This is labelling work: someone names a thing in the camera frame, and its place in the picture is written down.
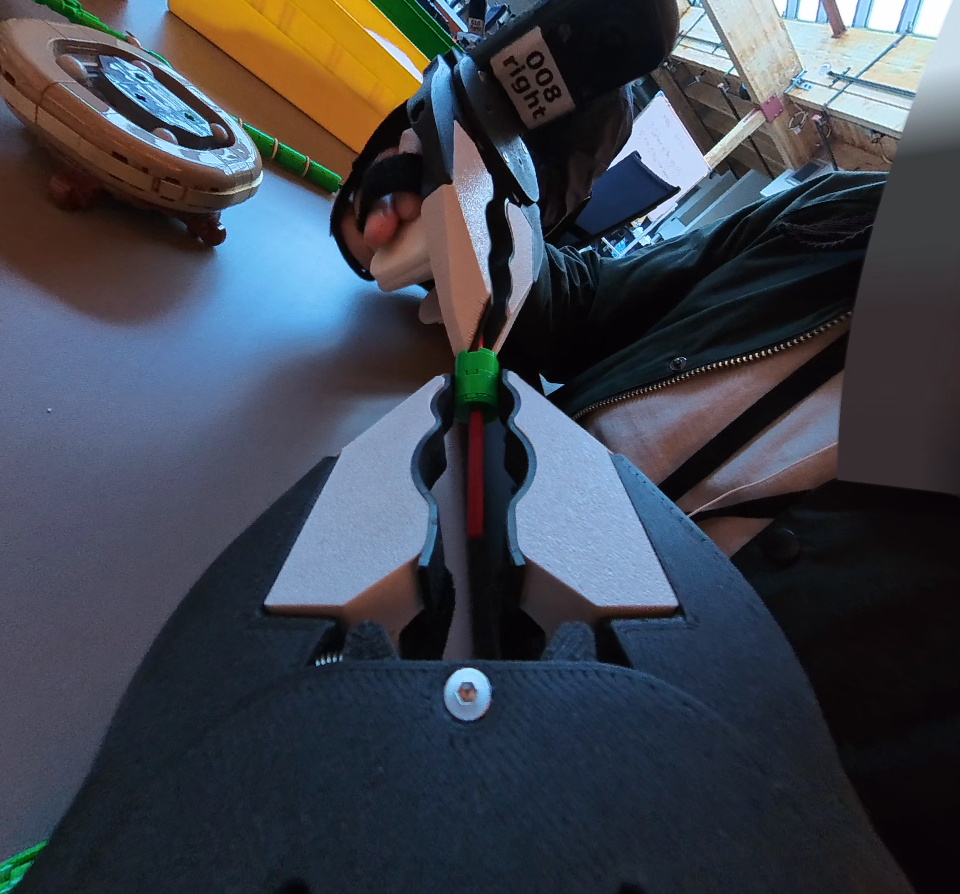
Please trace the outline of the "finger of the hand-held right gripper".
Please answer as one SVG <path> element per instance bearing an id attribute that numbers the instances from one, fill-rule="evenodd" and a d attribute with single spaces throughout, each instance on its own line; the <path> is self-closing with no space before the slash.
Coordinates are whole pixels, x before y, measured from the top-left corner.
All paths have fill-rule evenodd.
<path id="1" fill-rule="evenodd" d="M 469 350 L 493 298 L 487 208 L 493 178 L 474 142 L 453 124 L 452 181 L 423 201 L 421 215 L 441 319 L 454 351 Z"/>
<path id="2" fill-rule="evenodd" d="M 487 215 L 492 294 L 484 318 L 484 346 L 498 353 L 520 315 L 545 258 L 540 210 L 495 199 Z"/>

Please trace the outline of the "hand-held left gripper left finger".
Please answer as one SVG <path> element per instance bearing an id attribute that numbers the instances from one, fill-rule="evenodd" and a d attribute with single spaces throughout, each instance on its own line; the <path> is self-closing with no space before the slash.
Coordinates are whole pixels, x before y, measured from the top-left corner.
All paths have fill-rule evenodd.
<path id="1" fill-rule="evenodd" d="M 268 612 L 374 622 L 402 657 L 443 657 L 454 620 L 452 420 L 452 377 L 438 375 L 342 450 Z"/>

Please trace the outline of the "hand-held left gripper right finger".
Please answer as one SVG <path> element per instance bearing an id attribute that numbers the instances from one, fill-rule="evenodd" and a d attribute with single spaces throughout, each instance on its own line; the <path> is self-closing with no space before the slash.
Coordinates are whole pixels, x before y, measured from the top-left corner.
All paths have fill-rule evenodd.
<path id="1" fill-rule="evenodd" d="M 490 427 L 493 652 L 537 660 L 562 624 L 670 618 L 679 601 L 604 444 L 514 372 Z"/>

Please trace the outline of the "red axle rod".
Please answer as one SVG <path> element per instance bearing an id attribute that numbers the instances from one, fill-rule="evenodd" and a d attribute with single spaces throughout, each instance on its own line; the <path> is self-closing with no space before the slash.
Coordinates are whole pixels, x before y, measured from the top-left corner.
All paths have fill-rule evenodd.
<path id="1" fill-rule="evenodd" d="M 484 533 L 484 423 L 479 411 L 472 412 L 467 422 L 466 536 L 470 540 Z"/>

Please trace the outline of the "green round brick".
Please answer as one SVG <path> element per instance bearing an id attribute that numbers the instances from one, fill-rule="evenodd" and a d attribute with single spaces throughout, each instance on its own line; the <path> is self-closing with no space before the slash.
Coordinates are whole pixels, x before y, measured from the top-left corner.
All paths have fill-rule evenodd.
<path id="1" fill-rule="evenodd" d="M 480 347 L 462 350 L 455 359 L 454 415 L 459 423 L 467 423 L 479 411 L 485 423 L 499 415 L 499 363 L 491 349 Z"/>

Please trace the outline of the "grey desk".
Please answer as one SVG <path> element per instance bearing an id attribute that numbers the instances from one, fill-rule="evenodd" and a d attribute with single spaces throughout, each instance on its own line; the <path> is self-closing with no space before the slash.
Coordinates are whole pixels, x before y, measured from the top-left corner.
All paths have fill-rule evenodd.
<path id="1" fill-rule="evenodd" d="M 210 250 L 57 209 L 51 169 L 2 105 L 2 858 L 49 835 L 222 549 L 452 369 L 419 296 L 354 276 L 330 200 L 273 167 Z"/>

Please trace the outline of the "person's right hand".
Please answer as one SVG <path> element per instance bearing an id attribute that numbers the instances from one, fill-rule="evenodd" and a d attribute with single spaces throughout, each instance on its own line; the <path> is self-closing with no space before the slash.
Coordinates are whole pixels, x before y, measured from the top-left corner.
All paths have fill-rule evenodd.
<path id="1" fill-rule="evenodd" d="M 413 192 L 395 191 L 374 199 L 359 237 L 367 248 L 378 250 L 405 225 L 418 220 L 423 199 Z"/>

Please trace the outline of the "dark blue chair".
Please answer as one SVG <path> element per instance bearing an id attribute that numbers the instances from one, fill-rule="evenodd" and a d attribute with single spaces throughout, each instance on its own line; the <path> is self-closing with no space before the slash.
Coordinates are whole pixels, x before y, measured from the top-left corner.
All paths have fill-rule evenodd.
<path id="1" fill-rule="evenodd" d="M 590 198 L 570 228 L 582 242 L 598 240 L 649 214 L 680 188 L 652 171 L 633 151 L 595 181 Z"/>

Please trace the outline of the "whiteboard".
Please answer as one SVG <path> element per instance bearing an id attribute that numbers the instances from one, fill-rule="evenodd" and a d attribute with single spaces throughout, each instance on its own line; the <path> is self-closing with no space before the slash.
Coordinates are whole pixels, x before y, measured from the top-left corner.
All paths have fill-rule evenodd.
<path id="1" fill-rule="evenodd" d="M 634 152 L 662 180 L 678 187 L 675 202 L 712 170 L 663 92 L 657 93 L 633 121 L 630 137 L 614 162 Z"/>

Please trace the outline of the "person's light shirt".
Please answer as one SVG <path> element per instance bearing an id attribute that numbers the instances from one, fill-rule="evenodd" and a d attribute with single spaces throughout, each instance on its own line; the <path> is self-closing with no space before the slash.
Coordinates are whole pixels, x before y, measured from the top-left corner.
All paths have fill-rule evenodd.
<path id="1" fill-rule="evenodd" d="M 581 424 L 611 452 L 626 456 L 649 480 L 660 483 L 849 326 L 848 321 L 836 324 L 762 359 L 602 405 L 585 414 Z M 734 555 L 769 521 L 705 519 L 704 511 L 810 491 L 836 478 L 843 379 L 841 372 L 835 374 L 677 500 L 721 552 Z"/>

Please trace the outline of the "green bamboo brick stalk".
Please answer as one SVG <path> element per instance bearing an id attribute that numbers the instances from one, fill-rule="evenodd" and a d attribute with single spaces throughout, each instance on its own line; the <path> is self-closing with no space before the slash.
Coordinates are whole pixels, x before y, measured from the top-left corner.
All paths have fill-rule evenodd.
<path id="1" fill-rule="evenodd" d="M 46 847 L 47 841 L 41 841 L 29 848 L 4 859 L 0 864 L 0 893 L 11 893 L 22 881 L 24 875 Z"/>
<path id="2" fill-rule="evenodd" d="M 114 31 L 96 15 L 85 10 L 78 0 L 30 1 L 43 5 L 55 13 L 66 17 L 72 24 L 92 28 L 100 32 L 103 36 L 110 35 L 124 42 L 134 43 L 136 41 L 135 37 L 130 33 L 122 34 Z M 241 118 L 234 117 L 233 120 L 238 121 L 246 134 L 251 136 L 253 144 L 258 149 L 262 159 L 276 163 L 284 170 L 303 178 L 309 184 L 331 194 L 335 194 L 340 189 L 342 179 L 335 172 L 318 164 L 318 162 L 312 160 L 309 156 L 289 147 L 269 133 L 259 131 Z"/>

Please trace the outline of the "green storage bin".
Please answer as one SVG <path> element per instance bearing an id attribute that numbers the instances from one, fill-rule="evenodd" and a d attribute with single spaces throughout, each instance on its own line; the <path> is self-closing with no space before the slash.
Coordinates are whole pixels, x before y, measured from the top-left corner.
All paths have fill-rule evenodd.
<path id="1" fill-rule="evenodd" d="M 428 60 L 457 48 L 449 31 L 417 0 L 370 0 Z"/>

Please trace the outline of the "yellow storage bin stack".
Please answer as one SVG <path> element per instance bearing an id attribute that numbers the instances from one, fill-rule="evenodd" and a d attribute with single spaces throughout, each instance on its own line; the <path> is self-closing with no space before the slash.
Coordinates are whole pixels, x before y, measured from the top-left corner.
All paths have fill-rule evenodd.
<path id="1" fill-rule="evenodd" d="M 371 0 L 168 0 L 169 8 L 355 151 L 427 58 Z"/>

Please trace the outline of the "tan round pot model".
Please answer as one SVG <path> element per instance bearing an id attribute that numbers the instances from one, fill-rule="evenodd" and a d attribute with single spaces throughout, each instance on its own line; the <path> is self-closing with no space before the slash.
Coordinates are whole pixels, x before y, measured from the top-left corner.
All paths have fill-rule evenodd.
<path id="1" fill-rule="evenodd" d="M 207 246 L 221 212 L 262 180 L 258 149 L 231 118 L 162 60 L 90 27 L 40 19 L 1 24 L 8 108 L 58 157 L 48 182 L 65 210 L 111 195 L 180 220 Z"/>

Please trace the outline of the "wooden frame structure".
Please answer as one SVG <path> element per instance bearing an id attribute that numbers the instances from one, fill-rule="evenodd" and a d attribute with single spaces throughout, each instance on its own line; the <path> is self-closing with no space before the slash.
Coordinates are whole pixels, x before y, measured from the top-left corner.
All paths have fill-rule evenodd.
<path id="1" fill-rule="evenodd" d="M 711 160 L 888 171 L 952 0 L 678 0 L 654 77 Z"/>

